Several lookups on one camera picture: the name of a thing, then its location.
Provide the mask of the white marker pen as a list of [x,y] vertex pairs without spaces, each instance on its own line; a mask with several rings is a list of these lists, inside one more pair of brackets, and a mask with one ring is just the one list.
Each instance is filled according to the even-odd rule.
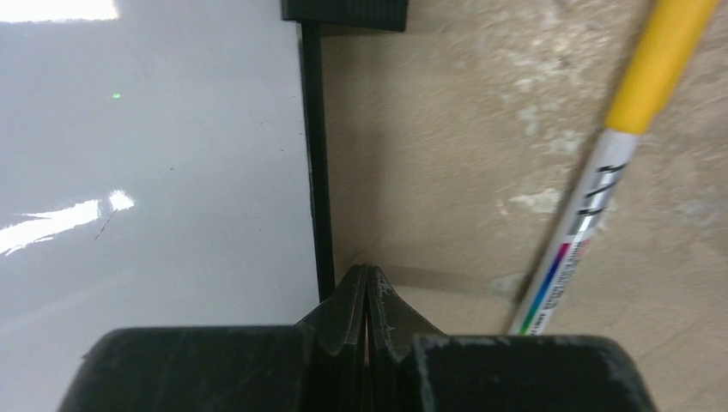
[[637,135],[612,129],[604,130],[598,137],[562,209],[558,225],[531,277],[508,334],[543,333],[638,144]]

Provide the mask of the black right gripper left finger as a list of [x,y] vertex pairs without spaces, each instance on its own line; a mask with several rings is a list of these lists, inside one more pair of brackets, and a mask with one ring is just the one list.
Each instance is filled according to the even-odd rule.
[[367,267],[354,265],[299,325],[315,333],[304,411],[360,411],[366,352]]

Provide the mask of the yellow marker cap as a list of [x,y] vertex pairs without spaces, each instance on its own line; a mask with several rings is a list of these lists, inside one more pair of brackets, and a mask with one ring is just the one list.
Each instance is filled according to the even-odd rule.
[[661,0],[642,30],[604,125],[641,135],[666,106],[718,0]]

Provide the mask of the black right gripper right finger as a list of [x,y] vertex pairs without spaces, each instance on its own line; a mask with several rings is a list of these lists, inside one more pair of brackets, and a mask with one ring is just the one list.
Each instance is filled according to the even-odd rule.
[[374,411],[417,410],[420,377],[410,353],[417,336],[444,332],[403,300],[376,266],[367,267],[369,376]]

